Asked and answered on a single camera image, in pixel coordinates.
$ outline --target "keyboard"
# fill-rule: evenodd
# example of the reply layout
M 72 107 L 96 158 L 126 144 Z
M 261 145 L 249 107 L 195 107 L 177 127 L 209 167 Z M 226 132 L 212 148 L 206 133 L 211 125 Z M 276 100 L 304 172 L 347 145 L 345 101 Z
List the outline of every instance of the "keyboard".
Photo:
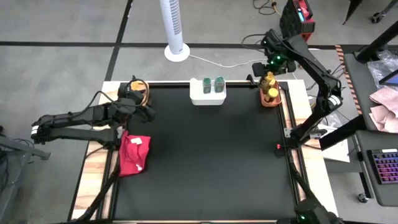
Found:
M 398 150 L 367 151 L 379 184 L 398 184 Z

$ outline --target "gray carpet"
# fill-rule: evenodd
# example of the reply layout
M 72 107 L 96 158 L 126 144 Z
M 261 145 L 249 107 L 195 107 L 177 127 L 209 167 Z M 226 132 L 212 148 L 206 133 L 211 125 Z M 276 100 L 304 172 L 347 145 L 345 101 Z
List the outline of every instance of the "gray carpet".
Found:
M 308 0 L 317 22 L 309 44 L 368 44 L 398 19 L 398 7 L 379 24 L 369 16 L 389 1 L 367 0 L 358 7 L 345 26 L 349 1 Z M 265 0 L 257 0 L 261 5 Z M 281 11 L 286 0 L 278 1 Z M 114 42 L 127 0 L 0 0 L 0 41 Z M 247 0 L 180 0 L 183 36 L 186 42 L 238 44 L 249 34 L 270 28 L 279 30 L 277 14 L 263 16 Z M 259 38 L 248 39 L 255 43 Z M 123 42 L 165 42 L 159 0 L 134 0 Z M 391 41 L 398 44 L 398 38 Z M 78 111 L 91 100 L 105 78 L 112 48 L 84 47 L 0 47 L 0 124 L 10 138 L 30 138 L 30 124 L 43 114 Z M 334 50 L 312 53 L 326 68 L 340 63 Z M 264 58 L 244 49 L 192 49 L 198 57 L 234 65 Z M 188 58 L 168 62 L 163 49 L 121 49 L 112 80 L 128 80 L 136 75 L 145 80 L 188 80 L 216 77 L 241 80 L 251 71 L 251 63 L 236 68 Z M 313 81 L 303 71 L 295 76 L 306 86 Z M 292 74 L 279 76 L 293 79 Z M 346 86 L 344 76 L 340 79 Z M 309 94 L 317 91 L 315 87 Z M 349 90 L 343 91 L 340 111 L 349 119 L 356 116 Z M 345 118 L 339 115 L 344 123 Z M 86 142 L 56 140 L 39 148 L 52 152 L 50 160 L 33 164 L 17 196 L 11 223 L 53 223 L 67 219 Z M 356 201 L 363 191 L 357 174 L 330 174 L 337 209 L 348 220 L 397 223 L 398 208 L 380 207 L 375 200 Z

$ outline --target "red bag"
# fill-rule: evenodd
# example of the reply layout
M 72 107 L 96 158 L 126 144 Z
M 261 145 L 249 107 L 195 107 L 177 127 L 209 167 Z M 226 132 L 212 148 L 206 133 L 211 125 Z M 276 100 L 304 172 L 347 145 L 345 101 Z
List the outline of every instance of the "red bag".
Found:
M 120 177 L 139 174 L 145 168 L 150 137 L 129 135 L 124 131 L 119 149 Z

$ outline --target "chair wheel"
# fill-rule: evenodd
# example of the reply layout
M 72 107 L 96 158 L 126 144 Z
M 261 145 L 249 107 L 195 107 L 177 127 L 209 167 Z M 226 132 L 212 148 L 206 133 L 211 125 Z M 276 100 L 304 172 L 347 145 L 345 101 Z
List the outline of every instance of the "chair wheel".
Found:
M 383 17 L 384 16 L 382 14 L 377 12 L 377 13 L 373 14 L 371 21 L 372 21 L 372 23 L 376 24 L 376 23 L 380 22 L 383 19 Z
M 358 200 L 362 203 L 366 203 L 369 199 L 366 197 L 365 193 L 361 193 L 358 195 Z

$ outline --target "brown basket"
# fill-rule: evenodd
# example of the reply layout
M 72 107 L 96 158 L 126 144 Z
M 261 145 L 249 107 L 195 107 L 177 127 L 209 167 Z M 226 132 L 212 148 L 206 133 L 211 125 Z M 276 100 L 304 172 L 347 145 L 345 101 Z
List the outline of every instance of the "brown basket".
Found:
M 265 107 L 275 107 L 275 106 L 278 106 L 279 103 L 282 102 L 282 100 L 281 100 L 281 98 L 280 98 L 280 90 L 279 90 L 279 83 L 278 83 L 278 81 L 275 81 L 275 85 L 273 86 L 273 88 L 277 89 L 277 90 L 279 91 L 279 94 L 278 94 L 277 98 L 275 98 L 275 100 L 272 101 L 271 103 L 267 103 L 267 102 L 265 101 L 265 99 L 264 99 L 264 95 L 265 95 L 265 94 L 262 93 L 262 89 L 259 89 L 261 104 L 262 104 L 263 106 L 265 106 Z

